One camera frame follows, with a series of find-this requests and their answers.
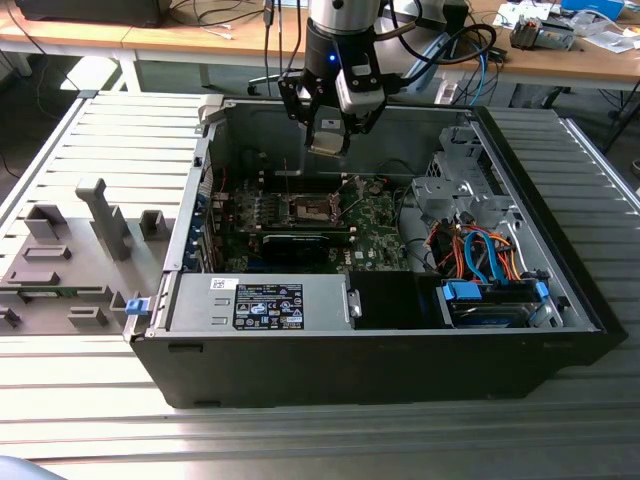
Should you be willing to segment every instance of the power supply label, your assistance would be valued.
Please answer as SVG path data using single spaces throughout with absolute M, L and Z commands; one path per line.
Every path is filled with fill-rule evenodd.
M 302 285 L 238 285 L 236 330 L 303 330 Z

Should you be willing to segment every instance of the sticker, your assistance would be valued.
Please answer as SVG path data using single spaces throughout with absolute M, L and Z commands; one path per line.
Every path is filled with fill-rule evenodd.
M 325 119 L 325 120 L 322 120 L 321 128 L 323 130 L 340 130 L 340 125 L 341 125 L 340 120 Z
M 239 278 L 212 278 L 211 290 L 235 290 L 240 282 Z
M 237 285 L 234 312 L 236 330 L 302 330 L 302 285 Z

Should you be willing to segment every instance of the blue latch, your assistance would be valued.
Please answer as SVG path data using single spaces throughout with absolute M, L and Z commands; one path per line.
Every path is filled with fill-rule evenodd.
M 482 300 L 482 291 L 473 282 L 447 282 L 442 291 L 445 300 Z
M 127 302 L 124 311 L 127 315 L 148 315 L 151 313 L 151 298 L 133 298 Z
M 549 289 L 542 282 L 536 283 L 536 290 L 538 291 L 538 295 L 540 295 L 541 300 L 544 300 L 549 296 Z

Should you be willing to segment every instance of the green circuit board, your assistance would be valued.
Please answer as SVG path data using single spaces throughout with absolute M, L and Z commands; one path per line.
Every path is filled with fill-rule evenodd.
M 290 218 L 290 211 L 295 213 L 296 208 L 310 218 Z M 330 210 L 332 220 L 328 220 Z M 260 248 L 262 239 L 274 233 L 319 235 L 335 243 L 322 262 L 288 267 L 291 273 L 409 269 L 394 223 L 392 192 L 380 188 L 372 178 L 358 178 L 339 195 L 265 193 L 245 182 L 229 192 L 225 213 L 217 229 L 227 272 L 274 271 L 261 257 Z M 279 231 L 267 229 L 267 224 Z

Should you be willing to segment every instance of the black computer case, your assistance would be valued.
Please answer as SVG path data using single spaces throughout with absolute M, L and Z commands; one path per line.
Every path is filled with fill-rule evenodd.
M 27 20 L 74 20 L 157 27 L 171 0 L 16 0 Z

